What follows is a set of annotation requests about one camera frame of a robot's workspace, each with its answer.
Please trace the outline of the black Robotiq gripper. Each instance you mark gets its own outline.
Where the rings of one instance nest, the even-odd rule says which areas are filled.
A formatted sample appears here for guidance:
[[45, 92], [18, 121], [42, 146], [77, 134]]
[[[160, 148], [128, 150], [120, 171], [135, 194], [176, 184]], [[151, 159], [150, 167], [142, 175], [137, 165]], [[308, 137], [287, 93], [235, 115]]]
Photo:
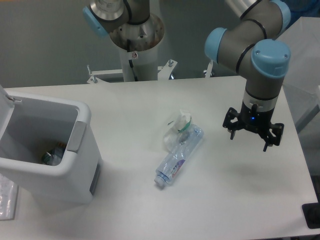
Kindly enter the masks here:
[[283, 123], [271, 123], [275, 108], [268, 111], [252, 110], [242, 102], [240, 112], [230, 107], [225, 115], [222, 126], [230, 133], [230, 139], [233, 140], [236, 131], [246, 130], [258, 134], [265, 142], [263, 152], [273, 145], [279, 146], [282, 140], [284, 127]]

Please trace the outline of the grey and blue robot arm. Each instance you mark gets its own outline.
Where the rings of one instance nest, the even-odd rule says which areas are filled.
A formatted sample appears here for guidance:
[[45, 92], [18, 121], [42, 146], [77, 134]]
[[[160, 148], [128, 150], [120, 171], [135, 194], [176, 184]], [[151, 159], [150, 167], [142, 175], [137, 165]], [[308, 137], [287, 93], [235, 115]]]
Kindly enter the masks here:
[[[223, 121], [232, 136], [246, 130], [258, 134], [265, 147], [278, 146], [284, 125], [272, 123], [277, 99], [288, 72], [291, 51], [276, 40], [291, 20], [280, 0], [229, 0], [240, 24], [214, 29], [204, 44], [205, 55], [246, 80], [241, 110], [230, 108]], [[158, 46], [164, 25], [147, 0], [92, 0], [82, 10], [89, 27], [109, 36], [119, 50], [126, 82], [158, 80]]]

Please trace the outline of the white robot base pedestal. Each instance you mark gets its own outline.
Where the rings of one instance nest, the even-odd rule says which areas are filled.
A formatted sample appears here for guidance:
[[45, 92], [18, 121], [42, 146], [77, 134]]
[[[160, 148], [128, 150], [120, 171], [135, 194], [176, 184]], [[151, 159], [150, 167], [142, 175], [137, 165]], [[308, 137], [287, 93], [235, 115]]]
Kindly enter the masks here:
[[139, 25], [125, 23], [109, 34], [117, 47], [122, 70], [129, 60], [136, 66], [155, 64], [158, 67], [158, 48], [165, 34], [162, 20], [151, 13]]

